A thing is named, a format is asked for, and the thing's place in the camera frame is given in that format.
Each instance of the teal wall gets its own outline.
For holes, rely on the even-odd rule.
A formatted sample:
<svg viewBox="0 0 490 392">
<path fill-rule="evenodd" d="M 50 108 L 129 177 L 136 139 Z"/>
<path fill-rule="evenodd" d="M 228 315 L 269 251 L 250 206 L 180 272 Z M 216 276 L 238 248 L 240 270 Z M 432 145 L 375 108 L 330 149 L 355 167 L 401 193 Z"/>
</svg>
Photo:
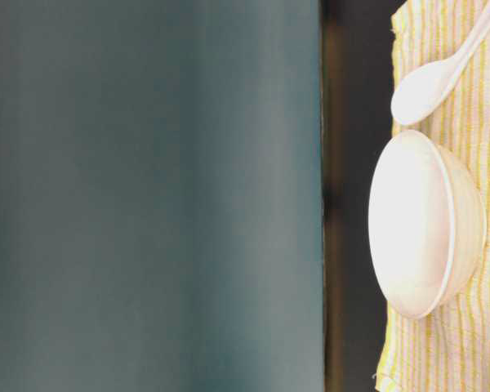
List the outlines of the teal wall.
<svg viewBox="0 0 490 392">
<path fill-rule="evenodd" d="M 0 391 L 322 390 L 318 21 L 0 0 Z"/>
</svg>

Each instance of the bowl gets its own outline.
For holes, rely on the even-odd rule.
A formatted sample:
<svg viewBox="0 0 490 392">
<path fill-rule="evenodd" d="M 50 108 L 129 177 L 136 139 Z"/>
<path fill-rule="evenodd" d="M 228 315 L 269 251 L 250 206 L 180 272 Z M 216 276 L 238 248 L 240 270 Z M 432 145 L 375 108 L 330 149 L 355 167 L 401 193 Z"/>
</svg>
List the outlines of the bowl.
<svg viewBox="0 0 490 392">
<path fill-rule="evenodd" d="M 457 157 L 418 131 L 386 145 L 372 178 L 368 237 L 390 305 L 420 319 L 468 283 L 483 254 L 480 192 Z"/>
</svg>

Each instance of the ceramic spoon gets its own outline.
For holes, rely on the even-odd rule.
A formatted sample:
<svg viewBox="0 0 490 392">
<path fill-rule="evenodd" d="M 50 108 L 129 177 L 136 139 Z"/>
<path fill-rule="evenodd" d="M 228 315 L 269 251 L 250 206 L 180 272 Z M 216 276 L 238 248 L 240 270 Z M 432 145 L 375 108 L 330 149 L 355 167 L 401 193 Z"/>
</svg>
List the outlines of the ceramic spoon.
<svg viewBox="0 0 490 392">
<path fill-rule="evenodd" d="M 394 119 L 405 126 L 428 117 L 456 86 L 463 69 L 490 30 L 490 0 L 461 47 L 445 60 L 434 61 L 409 73 L 392 96 Z"/>
</svg>

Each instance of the white spoon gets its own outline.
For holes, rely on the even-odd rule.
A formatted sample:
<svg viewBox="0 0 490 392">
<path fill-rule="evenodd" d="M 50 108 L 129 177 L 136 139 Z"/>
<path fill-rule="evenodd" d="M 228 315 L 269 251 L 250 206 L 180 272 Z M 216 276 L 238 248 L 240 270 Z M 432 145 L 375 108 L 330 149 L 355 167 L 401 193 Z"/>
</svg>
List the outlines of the white spoon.
<svg viewBox="0 0 490 392">
<path fill-rule="evenodd" d="M 456 86 L 463 69 L 490 30 L 490 0 L 461 47 L 445 60 L 422 65 L 409 73 L 392 96 L 395 121 L 408 126 L 428 117 Z"/>
</svg>

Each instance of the bowl rim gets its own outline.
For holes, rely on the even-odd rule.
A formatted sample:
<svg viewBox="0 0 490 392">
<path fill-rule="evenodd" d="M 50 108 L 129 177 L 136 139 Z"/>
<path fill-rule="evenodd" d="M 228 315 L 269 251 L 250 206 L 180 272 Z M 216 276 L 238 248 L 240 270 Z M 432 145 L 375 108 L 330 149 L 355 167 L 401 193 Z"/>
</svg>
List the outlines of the bowl rim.
<svg viewBox="0 0 490 392">
<path fill-rule="evenodd" d="M 448 174 L 447 165 L 444 162 L 443 157 L 441 156 L 441 153 L 439 152 L 437 145 L 427 135 L 413 129 L 401 131 L 395 137 L 406 136 L 406 135 L 417 136 L 418 139 L 421 139 L 430 148 L 430 151 L 434 155 L 435 162 L 438 164 L 438 168 L 441 171 L 441 176 L 443 178 L 443 186 L 447 198 L 446 201 L 448 205 L 448 221 L 449 221 L 450 234 L 448 237 L 447 264 L 443 272 L 443 280 L 441 281 L 441 285 L 439 286 L 438 293 L 436 294 L 432 303 L 426 308 L 426 310 L 420 314 L 411 314 L 408 316 L 412 319 L 422 319 L 430 312 L 432 312 L 432 310 L 435 309 L 435 307 L 439 304 L 439 302 L 441 302 L 441 300 L 443 299 L 443 295 L 447 291 L 448 280 L 450 279 L 450 275 L 452 275 L 452 270 L 454 265 L 454 253 L 455 253 L 455 245 L 456 245 L 456 211 L 455 211 L 455 202 L 454 202 L 454 195 L 452 190 L 452 182 L 450 181 L 450 175 Z"/>
</svg>

